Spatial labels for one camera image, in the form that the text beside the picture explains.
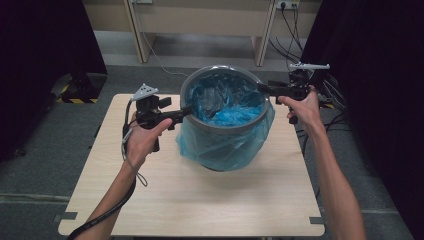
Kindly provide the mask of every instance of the table top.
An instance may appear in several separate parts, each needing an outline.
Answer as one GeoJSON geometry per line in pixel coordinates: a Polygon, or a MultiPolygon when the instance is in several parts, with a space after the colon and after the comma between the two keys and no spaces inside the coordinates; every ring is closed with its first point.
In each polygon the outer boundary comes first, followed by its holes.
{"type": "MultiPolygon", "coordinates": [[[[172,106],[179,109],[179,95],[172,106]]],[[[69,235],[83,224],[106,193],[122,165],[121,138],[125,107],[131,94],[116,95],[109,107],[81,173],[59,232],[69,235]]],[[[131,113],[135,110],[132,104],[131,113]]],[[[268,139],[246,167],[215,172],[180,156],[175,138],[179,124],[160,137],[161,150],[148,155],[140,173],[148,187],[137,182],[122,208],[114,236],[271,237],[320,236],[321,217],[287,107],[275,106],[268,139]]]]}

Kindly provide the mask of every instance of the trash bag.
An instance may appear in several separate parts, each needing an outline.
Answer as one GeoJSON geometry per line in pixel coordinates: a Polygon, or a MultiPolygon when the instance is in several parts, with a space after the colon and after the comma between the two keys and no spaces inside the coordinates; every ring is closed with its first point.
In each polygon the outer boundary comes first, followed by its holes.
{"type": "Polygon", "coordinates": [[[181,89],[182,105],[192,106],[176,141],[181,156],[216,171],[247,166],[262,148],[274,120],[260,80],[243,69],[207,67],[181,89]]]}

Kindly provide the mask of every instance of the electrical cord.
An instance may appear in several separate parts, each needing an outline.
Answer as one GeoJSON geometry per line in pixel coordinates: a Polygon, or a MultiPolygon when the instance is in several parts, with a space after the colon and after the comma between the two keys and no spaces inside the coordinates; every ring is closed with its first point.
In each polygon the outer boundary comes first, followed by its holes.
{"type": "Polygon", "coordinates": [[[298,62],[300,61],[300,57],[299,57],[299,56],[297,56],[297,55],[295,55],[295,54],[293,54],[293,53],[291,53],[291,52],[287,51],[287,50],[283,47],[283,45],[280,43],[280,40],[278,40],[278,37],[276,37],[276,38],[275,38],[275,40],[277,40],[278,45],[279,45],[279,46],[280,46],[280,47],[281,47],[284,51],[286,51],[288,55],[291,55],[292,57],[295,57],[296,59],[298,59],[298,60],[296,61],[296,63],[298,63],[298,62]]]}
{"type": "MultiPolygon", "coordinates": [[[[343,118],[343,119],[334,121],[332,123],[331,122],[330,123],[325,123],[324,124],[324,127],[327,127],[328,125],[335,125],[335,124],[347,124],[346,118],[343,118]]],[[[335,131],[335,130],[338,130],[338,131],[352,131],[350,129],[334,129],[334,128],[328,129],[327,131],[335,131]]],[[[301,133],[301,132],[305,132],[305,130],[302,129],[302,130],[297,130],[296,131],[296,133],[301,133]]],[[[302,135],[299,135],[298,138],[301,138],[301,137],[304,137],[304,136],[306,136],[306,133],[303,133],[302,135]]]]}
{"type": "Polygon", "coordinates": [[[333,84],[331,84],[327,80],[324,80],[323,86],[326,90],[326,93],[329,95],[329,97],[333,101],[333,103],[335,103],[334,105],[338,109],[343,111],[346,108],[346,105],[344,104],[345,99],[344,99],[343,95],[340,93],[340,91],[338,90],[338,88],[335,87],[333,84]]]}
{"type": "Polygon", "coordinates": [[[283,52],[281,52],[281,50],[280,49],[278,49],[275,45],[274,45],[274,43],[271,41],[271,39],[268,39],[268,42],[269,42],[269,44],[271,44],[271,46],[278,52],[278,53],[280,53],[280,55],[282,55],[283,57],[285,57],[286,59],[289,59],[290,61],[292,61],[293,63],[298,63],[299,62],[299,60],[296,60],[296,59],[294,59],[294,58],[292,58],[292,57],[290,57],[289,55],[287,55],[287,54],[285,54],[285,53],[283,53],[283,52]]]}
{"type": "Polygon", "coordinates": [[[297,7],[297,4],[294,4],[293,14],[294,14],[294,32],[296,33],[297,43],[300,48],[300,51],[303,53],[303,47],[302,47],[302,44],[300,43],[300,38],[299,38],[299,31],[297,30],[297,20],[299,19],[299,8],[297,7]]]}
{"type": "Polygon", "coordinates": [[[88,229],[96,226],[97,224],[99,224],[100,222],[104,221],[105,219],[107,219],[108,217],[112,216],[116,211],[118,211],[119,209],[122,208],[122,206],[125,205],[125,203],[127,203],[127,201],[130,199],[130,197],[132,196],[132,194],[134,193],[134,189],[135,189],[135,185],[136,185],[136,181],[134,178],[133,183],[131,184],[130,189],[128,190],[128,192],[125,194],[124,198],[118,202],[113,208],[111,208],[109,211],[103,213],[102,215],[96,217],[95,219],[88,221],[86,223],[84,223],[83,225],[81,225],[80,227],[78,227],[77,229],[75,229],[74,231],[72,231],[72,233],[68,236],[68,240],[73,240],[76,237],[78,237],[81,233],[87,231],[88,229]]]}
{"type": "MultiPolygon", "coordinates": [[[[132,163],[130,161],[128,161],[127,156],[126,156],[126,140],[128,140],[129,135],[131,134],[132,129],[130,128],[131,123],[133,123],[134,121],[136,121],[137,119],[131,121],[130,123],[128,123],[128,119],[129,119],[129,111],[130,111],[130,107],[131,107],[131,103],[132,101],[128,101],[127,107],[125,109],[125,123],[122,129],[122,133],[124,135],[123,137],[123,141],[122,141],[122,145],[121,145],[121,150],[122,150],[122,158],[124,161],[127,161],[127,163],[130,165],[130,167],[132,168],[132,170],[134,171],[134,173],[136,174],[136,177],[138,178],[138,180],[145,186],[147,187],[147,180],[146,178],[144,178],[143,175],[141,175],[139,172],[137,172],[137,170],[135,169],[135,167],[132,165],[132,163]]],[[[132,194],[134,193],[135,190],[135,186],[136,186],[136,179],[134,178],[133,183],[130,186],[130,189],[128,190],[128,192],[125,194],[125,196],[123,197],[123,199],[121,201],[119,201],[114,207],[112,207],[110,210],[108,210],[107,212],[103,213],[102,215],[96,217],[93,220],[90,220],[86,223],[84,223],[83,225],[81,225],[80,227],[78,227],[77,229],[75,229],[74,231],[72,231],[72,233],[68,236],[68,240],[73,240],[76,237],[78,237],[81,233],[87,231],[88,229],[96,226],[97,224],[99,224],[100,222],[104,221],[105,219],[107,219],[108,217],[112,216],[112,214],[114,214],[116,211],[118,211],[119,209],[122,208],[122,206],[125,205],[125,203],[127,203],[127,201],[131,198],[132,194]]]]}
{"type": "MultiPolygon", "coordinates": [[[[324,126],[326,126],[325,127],[325,131],[326,132],[328,132],[328,131],[330,131],[330,127],[332,126],[332,125],[334,125],[334,124],[336,124],[336,123],[339,123],[339,122],[341,122],[341,121],[345,121],[346,119],[340,119],[340,120],[337,120],[336,121],[336,119],[337,118],[339,118],[340,116],[342,116],[344,114],[344,112],[341,112],[340,114],[338,114],[337,116],[335,116],[329,123],[327,123],[327,124],[324,124],[324,126]]],[[[302,144],[302,155],[303,155],[303,157],[305,157],[305,151],[306,151],[306,143],[307,143],[307,141],[308,141],[308,138],[309,138],[309,136],[307,135],[307,134],[305,134],[305,139],[303,140],[303,144],[302,144]]],[[[320,194],[320,187],[318,186],[318,189],[317,189],[317,191],[315,192],[315,199],[318,199],[318,197],[319,197],[319,194],[320,194]]]]}
{"type": "MultiPolygon", "coordinates": [[[[293,44],[293,38],[292,38],[292,39],[291,39],[291,41],[290,41],[290,45],[289,45],[289,48],[288,48],[287,52],[290,52],[290,48],[291,48],[292,44],[293,44]]],[[[289,68],[289,63],[288,63],[288,61],[287,61],[287,58],[286,58],[286,67],[287,67],[287,70],[288,70],[289,72],[291,72],[291,71],[290,71],[290,68],[289,68]]]]}
{"type": "MultiPolygon", "coordinates": [[[[286,19],[286,16],[284,15],[284,10],[285,10],[285,8],[286,8],[286,4],[284,3],[284,2],[282,2],[281,3],[281,14],[282,14],[282,16],[283,16],[283,19],[284,19],[284,21],[286,22],[286,25],[287,25],[287,28],[289,29],[289,31],[290,31],[290,35],[292,36],[292,40],[294,40],[295,42],[296,42],[296,44],[298,45],[298,47],[301,49],[301,50],[303,50],[303,48],[302,48],[302,45],[300,44],[300,40],[298,39],[298,38],[296,38],[296,33],[294,33],[293,31],[292,31],[292,29],[291,29],[291,27],[290,27],[290,24],[288,23],[288,21],[287,21],[287,19],[286,19]]],[[[294,17],[295,17],[295,21],[294,21],[294,23],[295,23],[295,29],[297,29],[297,14],[296,14],[296,8],[295,8],[295,11],[294,11],[294,17]]]]}
{"type": "MultiPolygon", "coordinates": [[[[132,2],[132,4],[133,4],[133,7],[134,7],[135,12],[138,12],[137,2],[136,2],[136,1],[133,1],[133,2],[132,2]]],[[[138,21],[137,14],[134,14],[134,15],[135,15],[135,20],[136,20],[137,22],[139,22],[139,21],[138,21]]],[[[146,34],[145,34],[144,32],[142,32],[142,35],[143,35],[143,38],[144,38],[144,40],[146,41],[147,45],[149,46],[150,51],[152,51],[153,55],[154,55],[154,56],[156,57],[156,59],[159,61],[160,66],[161,66],[161,68],[162,68],[162,70],[163,70],[164,72],[166,72],[166,73],[168,73],[168,74],[171,74],[171,75],[182,75],[182,76],[185,76],[185,77],[189,77],[189,75],[187,75],[187,74],[185,74],[185,73],[180,73],[180,72],[170,72],[170,71],[166,70],[166,69],[165,69],[165,67],[164,67],[164,65],[163,65],[162,60],[160,60],[160,58],[158,57],[158,55],[156,55],[155,50],[153,50],[153,47],[150,45],[150,43],[149,43],[149,41],[148,41],[148,39],[147,39],[147,37],[146,37],[146,34]]]]}

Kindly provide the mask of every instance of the forearm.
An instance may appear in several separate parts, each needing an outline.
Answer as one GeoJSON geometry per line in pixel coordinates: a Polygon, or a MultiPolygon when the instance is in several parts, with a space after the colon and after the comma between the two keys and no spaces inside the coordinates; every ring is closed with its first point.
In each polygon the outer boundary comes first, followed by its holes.
{"type": "Polygon", "coordinates": [[[325,213],[334,239],[365,239],[359,204],[337,164],[324,126],[310,132],[325,213]]]}
{"type": "MultiPolygon", "coordinates": [[[[97,218],[98,216],[109,211],[111,208],[115,207],[127,194],[131,184],[134,181],[134,178],[134,171],[130,168],[127,162],[124,162],[121,170],[109,187],[109,190],[94,209],[87,222],[97,218]]],[[[115,222],[118,218],[119,212],[120,209],[106,218],[104,221],[83,232],[77,239],[109,239],[113,230],[113,226],[115,225],[115,222]]]]}

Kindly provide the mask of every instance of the floor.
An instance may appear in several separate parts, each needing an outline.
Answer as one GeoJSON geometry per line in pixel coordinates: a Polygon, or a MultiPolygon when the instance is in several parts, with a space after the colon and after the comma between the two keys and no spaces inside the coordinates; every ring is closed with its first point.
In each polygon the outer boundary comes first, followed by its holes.
{"type": "MultiPolygon", "coordinates": [[[[144,80],[161,84],[165,92],[172,92],[178,89],[186,75],[198,68],[215,64],[236,65],[269,79],[286,78],[287,66],[290,64],[272,46],[268,46],[264,65],[257,67],[249,38],[172,34],[160,35],[153,46],[157,57],[152,55],[147,63],[140,64],[131,33],[95,34],[110,73],[105,92],[101,95],[102,101],[85,106],[53,106],[28,140],[27,150],[30,151],[27,156],[0,165],[1,239],[64,238],[57,233],[58,218],[66,209],[94,142],[96,129],[101,124],[113,94],[135,89],[144,80]],[[67,146],[78,150],[70,151],[67,146]]],[[[290,39],[279,40],[284,47],[290,46],[290,39]]],[[[298,56],[301,54],[294,47],[291,53],[298,56]]],[[[60,79],[53,92],[59,93],[66,81],[66,76],[60,79]]],[[[323,109],[323,121],[330,122],[338,113],[338,110],[323,109]]],[[[363,161],[346,121],[334,125],[328,135],[339,165],[361,205],[368,238],[413,239],[384,185],[363,161]]],[[[304,136],[299,134],[299,143],[303,141],[304,136]]],[[[307,143],[305,162],[316,191],[318,183],[311,151],[307,143]]],[[[317,202],[325,217],[320,197],[317,202]]],[[[330,238],[331,235],[326,232],[313,239],[330,238]]]]}

